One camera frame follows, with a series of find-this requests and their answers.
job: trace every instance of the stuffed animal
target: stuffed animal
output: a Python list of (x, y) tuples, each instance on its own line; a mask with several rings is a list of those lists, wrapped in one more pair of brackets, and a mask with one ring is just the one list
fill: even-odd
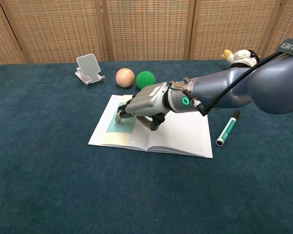
[(227, 60), (231, 68), (253, 67), (259, 62), (259, 57), (253, 50), (239, 50), (234, 54), (230, 50), (225, 50), (221, 57)]

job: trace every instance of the open notebook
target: open notebook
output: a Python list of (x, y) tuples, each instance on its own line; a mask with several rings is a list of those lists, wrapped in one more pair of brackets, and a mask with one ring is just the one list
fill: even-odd
[(199, 112), (169, 112), (156, 131), (147, 129), (135, 117), (116, 123), (117, 108), (130, 98), (128, 95), (111, 96), (89, 145), (212, 158), (207, 116)]

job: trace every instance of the green ball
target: green ball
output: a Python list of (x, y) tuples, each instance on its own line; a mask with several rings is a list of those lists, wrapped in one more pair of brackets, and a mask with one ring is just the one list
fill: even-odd
[(155, 84), (155, 76), (152, 72), (143, 71), (137, 75), (136, 84), (139, 89), (143, 89), (148, 85)]

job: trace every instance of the wicker folding screen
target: wicker folding screen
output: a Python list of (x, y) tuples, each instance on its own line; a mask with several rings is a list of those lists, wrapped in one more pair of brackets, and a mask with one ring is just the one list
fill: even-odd
[(188, 59), (194, 0), (101, 0), (111, 60)]
[(108, 60), (100, 0), (0, 0), (28, 62)]
[(276, 21), (266, 42), (263, 56), (274, 53), (285, 38), (293, 38), (293, 0), (282, 1)]
[(276, 0), (197, 0), (190, 59), (220, 59), (225, 49), (258, 53)]
[(0, 64), (23, 62), (24, 57), (0, 7)]

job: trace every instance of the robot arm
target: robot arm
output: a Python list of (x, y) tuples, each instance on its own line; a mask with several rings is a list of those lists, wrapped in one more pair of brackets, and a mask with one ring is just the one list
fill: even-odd
[(233, 68), (147, 86), (119, 107), (115, 121), (136, 117), (155, 131), (169, 111), (200, 111), (206, 115), (210, 110), (239, 108), (250, 102), (270, 114), (292, 112), (293, 56), (281, 54), (275, 53), (274, 58), (263, 61), (264, 65), (257, 64), (252, 68)]

